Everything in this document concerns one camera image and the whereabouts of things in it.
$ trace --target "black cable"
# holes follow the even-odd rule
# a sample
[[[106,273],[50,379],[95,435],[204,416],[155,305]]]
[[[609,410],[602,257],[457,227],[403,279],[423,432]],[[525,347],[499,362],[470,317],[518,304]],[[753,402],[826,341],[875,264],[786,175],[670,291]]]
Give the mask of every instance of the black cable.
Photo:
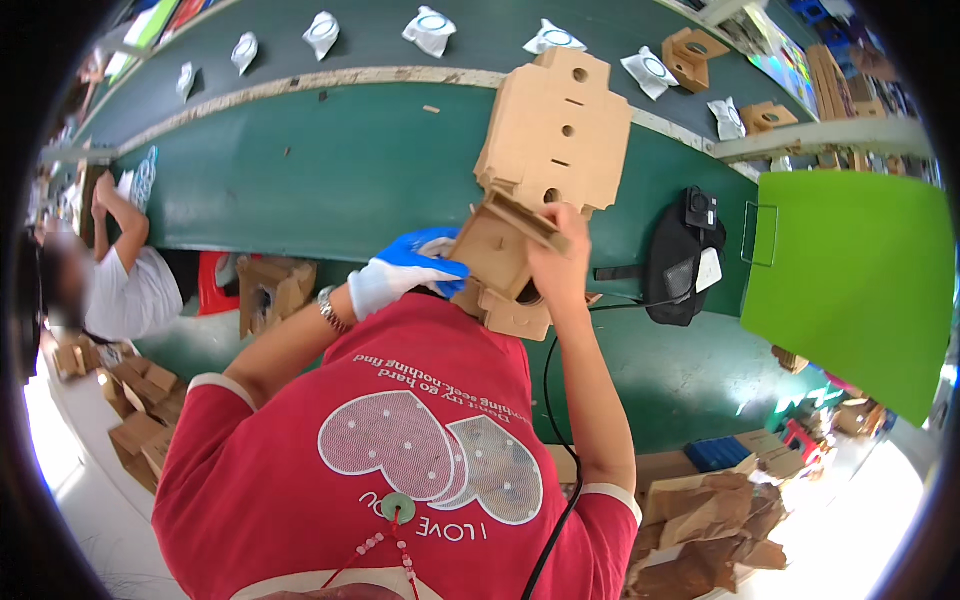
[[[593,306],[589,309],[589,311],[600,312],[603,310],[614,310],[615,308],[646,308],[647,306],[659,306],[660,304],[666,304],[666,302],[656,302],[653,304],[617,304],[614,306]],[[560,440],[560,443],[564,446],[564,449],[571,457],[573,457],[573,462],[577,465],[577,487],[570,496],[570,500],[566,504],[564,513],[560,515],[560,519],[554,526],[553,533],[550,534],[550,539],[546,541],[543,551],[540,552],[540,558],[537,560],[537,564],[534,566],[534,570],[530,574],[530,579],[527,580],[527,587],[523,590],[523,595],[521,596],[522,600],[530,600],[530,597],[533,595],[534,588],[537,586],[537,580],[540,578],[540,573],[543,571],[543,566],[546,564],[547,559],[550,558],[550,553],[553,552],[553,547],[557,544],[557,539],[560,538],[560,533],[564,529],[566,520],[568,517],[570,517],[570,513],[573,512],[573,508],[577,505],[577,500],[580,499],[580,491],[584,487],[584,476],[581,472],[580,457],[577,456],[577,453],[573,451],[573,448],[570,447],[570,444],[566,442],[564,439],[564,434],[560,432],[560,428],[557,426],[557,420],[554,419],[553,416],[553,407],[550,405],[550,393],[547,390],[547,377],[550,374],[550,359],[553,358],[553,352],[557,349],[557,342],[559,342],[559,338],[554,337],[553,343],[550,344],[550,350],[546,353],[546,364],[543,366],[543,403],[546,405],[546,414],[547,417],[550,418],[550,426],[553,428],[554,435],[557,436],[557,439]]]

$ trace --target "red string necklace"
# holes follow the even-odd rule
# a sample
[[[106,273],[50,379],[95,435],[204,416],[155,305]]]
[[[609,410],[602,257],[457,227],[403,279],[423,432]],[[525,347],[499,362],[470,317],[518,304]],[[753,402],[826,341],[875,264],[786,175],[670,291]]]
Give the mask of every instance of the red string necklace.
[[[407,554],[407,542],[400,539],[400,536],[396,534],[396,530],[399,528],[400,523],[400,509],[396,508],[394,513],[394,520],[390,523],[390,537],[396,540],[396,548],[400,551],[400,560],[403,562],[403,568],[407,571],[407,581],[410,582],[410,587],[414,589],[414,598],[420,600],[420,595],[417,593],[417,572],[414,570],[414,561],[410,558],[410,555]],[[337,575],[343,573],[345,570],[350,568],[350,565],[353,564],[358,558],[367,554],[369,551],[373,550],[373,547],[378,543],[384,541],[386,538],[383,534],[377,532],[372,538],[367,538],[363,544],[357,546],[356,551],[353,553],[353,556],[350,557],[350,560],[347,561],[347,564],[344,564],[340,569],[330,575],[330,578],[326,580],[326,583],[321,589],[326,588],[330,585],[331,582],[337,577]]]

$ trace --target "white t-shirt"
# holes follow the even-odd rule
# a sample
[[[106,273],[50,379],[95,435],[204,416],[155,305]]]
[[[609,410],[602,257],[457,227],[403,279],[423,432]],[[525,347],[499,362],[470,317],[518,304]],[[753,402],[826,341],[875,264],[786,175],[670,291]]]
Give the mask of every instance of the white t-shirt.
[[[183,310],[170,267],[143,247],[129,273],[115,248],[93,268],[86,330],[116,340],[138,340],[172,323]]]

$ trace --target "woman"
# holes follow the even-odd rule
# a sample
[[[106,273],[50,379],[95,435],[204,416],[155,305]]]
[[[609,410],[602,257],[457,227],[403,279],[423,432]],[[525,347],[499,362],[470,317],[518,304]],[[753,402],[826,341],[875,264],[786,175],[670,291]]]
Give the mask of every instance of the woman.
[[[571,242],[528,252],[585,485],[534,597],[613,599],[640,519],[630,426],[584,301],[587,223],[569,204],[542,214]],[[531,425],[523,344],[404,294],[462,289],[464,265],[421,255],[454,236],[401,237],[190,384],[153,524],[191,597],[522,595],[567,503]]]
[[[72,233],[48,233],[44,240],[40,285],[45,312],[54,324],[82,326],[111,341],[159,332],[197,294],[200,255],[144,246],[150,221],[117,194],[109,171],[97,180],[90,212],[92,257]],[[107,213],[121,231],[112,246]]]

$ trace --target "person in white shirt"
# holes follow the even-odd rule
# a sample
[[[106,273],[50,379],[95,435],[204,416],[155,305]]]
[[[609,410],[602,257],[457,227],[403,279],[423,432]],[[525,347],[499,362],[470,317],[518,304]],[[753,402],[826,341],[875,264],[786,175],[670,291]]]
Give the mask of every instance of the person in white shirt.
[[[108,341],[136,340],[158,333],[197,294],[198,252],[163,251],[144,246],[150,232],[145,215],[121,198],[113,175],[98,180],[91,207],[94,252],[72,234],[44,243],[41,295],[44,312],[67,326]],[[111,246],[107,214],[121,234]]]

